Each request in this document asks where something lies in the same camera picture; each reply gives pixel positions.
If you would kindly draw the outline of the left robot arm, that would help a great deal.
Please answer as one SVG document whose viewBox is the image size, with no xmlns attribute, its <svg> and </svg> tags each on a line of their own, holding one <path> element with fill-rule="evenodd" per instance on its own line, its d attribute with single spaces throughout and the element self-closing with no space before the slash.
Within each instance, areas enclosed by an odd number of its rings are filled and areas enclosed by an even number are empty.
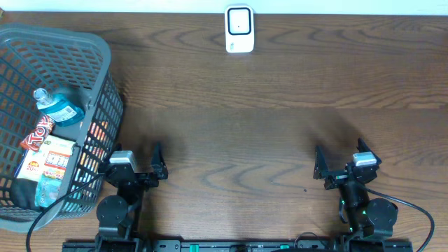
<svg viewBox="0 0 448 252">
<path fill-rule="evenodd" d="M 144 193 L 158 187 L 160 180 L 168 179 L 161 145 L 155 145 L 149 172 L 136 172 L 136 168 L 133 152 L 122 150 L 121 146 L 109 153 L 99 166 L 103 180 L 117 188 L 117 192 L 97 205 L 99 231 L 93 248 L 96 252 L 153 250 L 151 242 L 138 234 L 138 225 Z"/>
</svg>

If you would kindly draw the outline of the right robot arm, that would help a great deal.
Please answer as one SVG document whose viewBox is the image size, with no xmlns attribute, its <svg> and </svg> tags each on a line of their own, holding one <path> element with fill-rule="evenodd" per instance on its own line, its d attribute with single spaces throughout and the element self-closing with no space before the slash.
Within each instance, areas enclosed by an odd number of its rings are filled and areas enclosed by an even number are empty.
<svg viewBox="0 0 448 252">
<path fill-rule="evenodd" d="M 362 139 L 357 150 L 343 169 L 331 170 L 322 148 L 317 146 L 313 178 L 323 179 L 326 190 L 339 190 L 340 209 L 345 211 L 340 218 L 349 224 L 355 238 L 385 240 L 393 235 L 398 208 L 387 199 L 369 198 L 364 187 L 377 178 L 382 160 Z"/>
</svg>

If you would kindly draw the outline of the red chocolate bar wrapper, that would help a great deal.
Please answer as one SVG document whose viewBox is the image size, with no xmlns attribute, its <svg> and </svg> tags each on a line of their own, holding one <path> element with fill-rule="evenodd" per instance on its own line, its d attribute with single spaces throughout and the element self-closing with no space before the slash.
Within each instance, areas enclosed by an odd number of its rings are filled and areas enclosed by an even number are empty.
<svg viewBox="0 0 448 252">
<path fill-rule="evenodd" d="M 55 121 L 50 116 L 43 115 L 35 128 L 20 142 L 20 146 L 25 150 L 38 152 L 54 126 Z"/>
</svg>

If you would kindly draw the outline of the grey plastic shopping basket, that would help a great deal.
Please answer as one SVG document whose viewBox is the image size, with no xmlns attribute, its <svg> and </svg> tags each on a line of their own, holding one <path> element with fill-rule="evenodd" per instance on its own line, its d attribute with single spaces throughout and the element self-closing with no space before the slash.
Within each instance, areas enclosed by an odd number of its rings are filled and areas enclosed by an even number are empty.
<svg viewBox="0 0 448 252">
<path fill-rule="evenodd" d="M 58 218 L 76 218 L 96 204 L 102 181 L 97 168 L 114 146 L 123 103 L 109 72 L 111 50 L 94 34 L 26 24 L 1 26 L 1 228 L 26 233 Z M 62 93 L 85 117 L 52 133 L 74 142 L 62 180 L 60 203 L 42 213 L 20 206 L 16 174 L 21 141 L 41 115 L 35 89 Z"/>
</svg>

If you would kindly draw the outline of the white barcode scanner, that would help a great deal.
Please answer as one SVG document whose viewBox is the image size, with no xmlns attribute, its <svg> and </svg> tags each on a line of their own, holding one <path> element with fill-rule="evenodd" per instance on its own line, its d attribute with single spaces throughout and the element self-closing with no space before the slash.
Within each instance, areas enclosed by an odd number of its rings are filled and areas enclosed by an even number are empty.
<svg viewBox="0 0 448 252">
<path fill-rule="evenodd" d="M 225 14 L 225 49 L 228 53 L 250 53 L 255 45 L 254 12 L 250 6 L 228 6 Z"/>
</svg>

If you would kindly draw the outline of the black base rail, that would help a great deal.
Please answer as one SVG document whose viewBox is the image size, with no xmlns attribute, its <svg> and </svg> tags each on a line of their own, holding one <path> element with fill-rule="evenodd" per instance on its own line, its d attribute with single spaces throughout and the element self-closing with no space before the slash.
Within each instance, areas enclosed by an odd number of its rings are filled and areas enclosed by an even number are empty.
<svg viewBox="0 0 448 252">
<path fill-rule="evenodd" d="M 329 241 L 304 237 L 298 241 L 179 241 L 153 240 L 145 244 L 136 241 L 68 241 L 62 252 L 148 251 L 148 252 L 267 252 L 267 251 L 412 251 L 408 241 L 361 242 L 351 248 Z"/>
</svg>

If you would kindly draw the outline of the light green tissue pack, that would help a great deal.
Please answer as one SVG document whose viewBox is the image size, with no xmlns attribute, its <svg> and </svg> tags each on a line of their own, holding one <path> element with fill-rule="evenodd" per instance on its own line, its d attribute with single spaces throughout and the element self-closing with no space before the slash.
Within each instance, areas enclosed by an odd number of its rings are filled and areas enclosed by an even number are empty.
<svg viewBox="0 0 448 252">
<path fill-rule="evenodd" d="M 61 184 L 61 179 L 42 175 L 36 187 L 35 206 L 46 208 L 53 204 L 59 195 Z"/>
</svg>

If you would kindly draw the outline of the blue mouthwash bottle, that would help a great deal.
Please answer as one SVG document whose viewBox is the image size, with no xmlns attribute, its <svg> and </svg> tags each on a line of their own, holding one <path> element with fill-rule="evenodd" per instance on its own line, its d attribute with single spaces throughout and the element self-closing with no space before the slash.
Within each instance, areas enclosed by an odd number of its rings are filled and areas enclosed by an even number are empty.
<svg viewBox="0 0 448 252">
<path fill-rule="evenodd" d="M 74 125 L 85 117 L 84 110 L 69 101 L 64 94 L 49 93 L 44 88 L 38 88 L 34 91 L 33 97 L 36 100 L 37 109 L 53 119 L 60 127 Z"/>
</svg>

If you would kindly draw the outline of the yellow snack bag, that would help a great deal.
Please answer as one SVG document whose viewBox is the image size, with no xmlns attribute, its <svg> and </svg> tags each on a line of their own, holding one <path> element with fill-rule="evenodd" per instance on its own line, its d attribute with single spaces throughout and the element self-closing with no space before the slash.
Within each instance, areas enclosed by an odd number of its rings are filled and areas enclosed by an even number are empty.
<svg viewBox="0 0 448 252">
<path fill-rule="evenodd" d="M 35 182 L 39 182 L 42 176 L 62 180 L 74 145 L 74 141 L 49 135 L 37 152 L 24 152 L 16 177 Z"/>
</svg>

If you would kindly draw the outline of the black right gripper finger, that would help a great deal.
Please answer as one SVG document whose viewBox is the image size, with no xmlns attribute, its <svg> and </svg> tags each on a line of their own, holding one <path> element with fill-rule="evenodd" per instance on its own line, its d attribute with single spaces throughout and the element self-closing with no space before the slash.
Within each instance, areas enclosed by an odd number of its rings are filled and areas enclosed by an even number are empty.
<svg viewBox="0 0 448 252">
<path fill-rule="evenodd" d="M 320 146 L 315 147 L 316 158 L 313 179 L 325 179 L 328 176 L 328 165 Z"/>
<path fill-rule="evenodd" d="M 375 158 L 377 165 L 380 165 L 382 163 L 382 160 L 368 147 L 368 145 L 361 138 L 358 138 L 357 149 L 359 153 L 370 152 L 372 156 Z"/>
</svg>

